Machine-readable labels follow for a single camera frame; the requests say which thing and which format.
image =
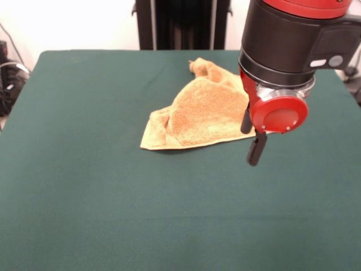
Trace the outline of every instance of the towel fold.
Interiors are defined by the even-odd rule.
[[[190,61],[190,70],[196,78],[171,106],[151,113],[140,147],[176,150],[255,136],[240,131],[248,105],[240,76],[202,58]]]

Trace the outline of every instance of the black cable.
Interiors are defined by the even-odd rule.
[[[346,80],[344,80],[344,83],[349,83],[358,73],[358,65],[360,64],[361,60],[361,49],[359,50],[359,54],[357,56],[356,65],[350,65],[347,66],[346,69],[344,69],[344,75],[347,77]]]
[[[11,35],[9,34],[9,32],[8,32],[8,31],[6,31],[6,29],[4,28],[4,26],[3,26],[1,23],[0,23],[0,28],[1,28],[1,29],[5,32],[5,34],[9,37],[10,42],[11,42],[11,44],[12,44],[12,47],[14,47],[14,50],[15,50],[15,52],[16,52],[16,54],[17,54],[17,56],[19,57],[20,62],[24,65],[23,58],[21,57],[21,55],[20,55],[19,51],[17,50],[17,48],[16,48],[16,46],[15,46],[15,43],[14,43],[14,41],[12,40]]]

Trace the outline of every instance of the green felt surface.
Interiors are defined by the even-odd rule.
[[[139,148],[202,56],[41,55],[0,136],[0,270],[361,270],[361,112],[333,71],[310,117],[270,135],[188,151]]]

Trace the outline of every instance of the towel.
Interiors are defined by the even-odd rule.
[[[140,144],[148,150],[204,147],[255,136],[240,131],[248,95],[242,80],[210,61],[190,61],[195,79],[171,106],[150,114]]]

